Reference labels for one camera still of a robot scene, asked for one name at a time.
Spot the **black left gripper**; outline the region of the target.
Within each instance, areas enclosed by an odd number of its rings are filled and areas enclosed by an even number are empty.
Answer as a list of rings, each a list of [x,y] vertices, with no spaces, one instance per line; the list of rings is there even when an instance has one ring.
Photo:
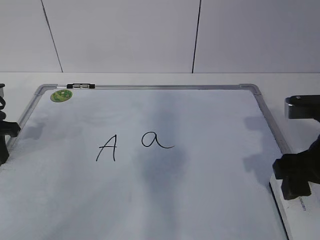
[[[0,164],[4,164],[9,158],[5,136],[17,137],[21,128],[17,122],[5,121],[6,114],[0,112]]]

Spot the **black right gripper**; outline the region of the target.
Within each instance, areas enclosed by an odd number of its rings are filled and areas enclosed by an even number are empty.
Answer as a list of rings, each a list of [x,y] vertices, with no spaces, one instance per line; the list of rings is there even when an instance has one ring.
[[[286,153],[272,164],[277,180],[282,180],[281,191],[285,200],[310,196],[308,182],[320,183],[320,137],[299,153]]]

